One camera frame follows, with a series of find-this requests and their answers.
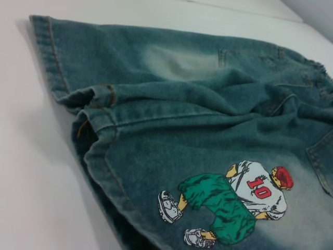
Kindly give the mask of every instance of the rolled hem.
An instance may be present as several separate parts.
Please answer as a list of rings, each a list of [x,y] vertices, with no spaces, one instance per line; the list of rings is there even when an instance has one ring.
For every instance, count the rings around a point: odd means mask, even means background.
[[[50,17],[30,16],[29,18],[52,94],[59,101],[69,94],[69,89],[57,58]]]

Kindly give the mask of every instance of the white sneaker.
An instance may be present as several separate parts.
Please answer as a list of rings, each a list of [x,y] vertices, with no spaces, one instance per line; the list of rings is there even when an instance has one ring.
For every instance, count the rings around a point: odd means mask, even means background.
[[[201,247],[201,248],[212,248],[215,244],[214,240],[207,240],[202,237],[201,233],[207,232],[204,229],[187,229],[184,233],[184,241],[189,246]]]
[[[169,191],[162,191],[158,194],[158,209],[162,219],[170,224],[183,216],[178,208],[178,202],[175,201]]]

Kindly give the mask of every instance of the white table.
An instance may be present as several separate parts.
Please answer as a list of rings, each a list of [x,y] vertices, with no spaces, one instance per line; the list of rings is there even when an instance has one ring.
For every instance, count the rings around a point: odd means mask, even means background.
[[[0,249],[120,250],[75,159],[74,117],[50,97],[28,15],[264,40],[333,74],[333,45],[278,0],[3,0]]]

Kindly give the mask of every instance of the number 10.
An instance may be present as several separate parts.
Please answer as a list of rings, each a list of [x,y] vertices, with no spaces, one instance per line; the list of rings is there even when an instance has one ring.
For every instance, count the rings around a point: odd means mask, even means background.
[[[261,184],[264,184],[264,182],[258,177],[254,181],[248,181],[247,182],[249,188],[254,189],[256,186],[259,186]],[[254,194],[259,199],[265,199],[267,197],[270,197],[272,195],[271,190],[267,186],[262,186],[256,190],[254,190]]]

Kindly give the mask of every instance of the cartoon character print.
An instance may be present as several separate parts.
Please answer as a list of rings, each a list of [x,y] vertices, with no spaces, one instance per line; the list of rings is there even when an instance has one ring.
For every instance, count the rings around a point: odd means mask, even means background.
[[[200,174],[180,183],[179,201],[169,191],[158,195],[162,219],[174,223],[189,206],[198,210],[206,206],[215,214],[209,230],[188,229],[184,233],[187,245],[212,248],[218,241],[236,244],[254,231],[257,220],[278,220],[287,210],[283,190],[290,190],[293,180],[285,167],[275,167],[269,174],[258,162],[233,164],[227,175]]]

